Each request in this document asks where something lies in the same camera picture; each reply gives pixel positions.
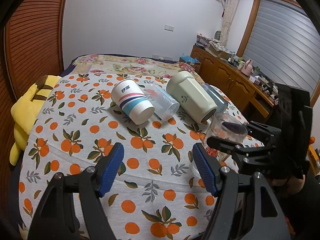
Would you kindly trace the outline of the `right hand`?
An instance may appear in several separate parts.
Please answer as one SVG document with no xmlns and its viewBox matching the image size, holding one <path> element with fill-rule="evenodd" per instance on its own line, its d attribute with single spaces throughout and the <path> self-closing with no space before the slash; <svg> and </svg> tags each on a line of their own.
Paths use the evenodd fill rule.
<svg viewBox="0 0 320 240">
<path fill-rule="evenodd" d="M 305 175 L 302 179 L 291 177 L 290 179 L 274 179 L 270 185 L 275 189 L 285 190 L 288 193 L 296 194 L 302 190 L 305 183 Z"/>
</svg>

